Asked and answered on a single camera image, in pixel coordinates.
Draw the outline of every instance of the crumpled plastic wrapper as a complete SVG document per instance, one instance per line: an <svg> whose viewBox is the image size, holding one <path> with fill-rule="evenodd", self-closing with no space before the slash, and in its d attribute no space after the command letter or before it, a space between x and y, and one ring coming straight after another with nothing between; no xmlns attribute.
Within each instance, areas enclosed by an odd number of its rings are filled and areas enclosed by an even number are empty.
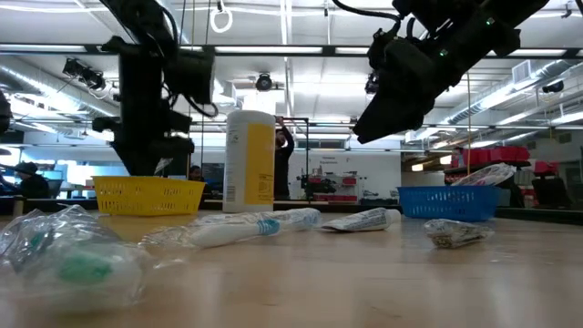
<svg viewBox="0 0 583 328"><path fill-rule="evenodd" d="M145 235L140 245L204 249L285 231L305 231L321 220L321 213L314 209L209 215L186 226L159 228Z"/></svg>
<svg viewBox="0 0 583 328"><path fill-rule="evenodd" d="M0 297L55 313L123 308L139 300L153 263L78 205L34 210L0 234Z"/></svg>
<svg viewBox="0 0 583 328"><path fill-rule="evenodd" d="M517 168L505 163L494 164L459 179L452 186L495 186L510 179L516 172Z"/></svg>
<svg viewBox="0 0 583 328"><path fill-rule="evenodd" d="M494 236L490 228L455 220L430 220L424 228L427 237L438 248L454 249Z"/></svg>
<svg viewBox="0 0 583 328"><path fill-rule="evenodd" d="M323 231L357 232L380 231L389 228L394 220L401 218L398 210L378 208L331 220L322 225Z"/></svg>

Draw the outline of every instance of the security camera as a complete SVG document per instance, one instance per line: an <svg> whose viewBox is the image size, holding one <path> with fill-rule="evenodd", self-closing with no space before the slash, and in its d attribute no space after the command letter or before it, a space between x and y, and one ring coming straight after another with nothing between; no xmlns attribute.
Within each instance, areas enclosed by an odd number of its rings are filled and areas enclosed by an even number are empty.
<svg viewBox="0 0 583 328"><path fill-rule="evenodd" d="M271 80L269 73L261 73L259 74L259 78L257 82L255 82L255 88L257 91L269 91L273 86L273 81Z"/></svg>

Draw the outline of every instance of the bottle label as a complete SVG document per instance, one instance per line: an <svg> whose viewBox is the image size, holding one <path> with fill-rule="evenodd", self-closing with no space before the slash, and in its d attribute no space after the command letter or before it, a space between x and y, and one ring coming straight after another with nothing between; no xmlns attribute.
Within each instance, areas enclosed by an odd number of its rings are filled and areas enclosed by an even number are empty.
<svg viewBox="0 0 583 328"><path fill-rule="evenodd" d="M247 129L247 169L245 172L245 203L273 203L273 126L249 124Z"/></svg>

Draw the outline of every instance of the plastic bottle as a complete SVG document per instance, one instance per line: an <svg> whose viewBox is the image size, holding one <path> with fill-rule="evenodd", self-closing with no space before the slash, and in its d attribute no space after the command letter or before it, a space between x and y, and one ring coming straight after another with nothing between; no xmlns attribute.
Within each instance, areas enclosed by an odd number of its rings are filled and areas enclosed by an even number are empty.
<svg viewBox="0 0 583 328"><path fill-rule="evenodd" d="M223 211L273 210L275 117L238 110L227 116Z"/></svg>

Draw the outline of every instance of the man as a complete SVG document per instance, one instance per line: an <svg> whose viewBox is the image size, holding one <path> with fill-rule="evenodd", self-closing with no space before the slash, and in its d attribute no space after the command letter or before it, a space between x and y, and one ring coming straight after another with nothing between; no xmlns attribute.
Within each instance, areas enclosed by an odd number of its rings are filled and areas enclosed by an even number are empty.
<svg viewBox="0 0 583 328"><path fill-rule="evenodd" d="M190 167L189 180L190 181L204 182L204 178L202 178L202 170L200 170L200 166L193 165Z"/></svg>
<svg viewBox="0 0 583 328"><path fill-rule="evenodd" d="M290 198L290 190L288 189L288 170L294 143L292 134L283 124L283 118L276 118L276 122L281 128L278 128L275 132L273 196L276 200L288 200Z"/></svg>
<svg viewBox="0 0 583 328"><path fill-rule="evenodd" d="M18 163L15 166L15 173L22 180L20 185L15 186L0 175L0 184L7 190L1 193L3 195L22 195L29 199L49 198L48 182L46 182L45 178L36 174L37 170L38 167L35 163Z"/></svg>
<svg viewBox="0 0 583 328"><path fill-rule="evenodd" d="M190 167L189 180L190 181L198 181L198 182L206 182L205 179L202 177L202 170L200 169L200 166L193 165ZM211 192L212 192L212 188L207 183L204 186L204 190L202 191L202 193L211 193Z"/></svg>

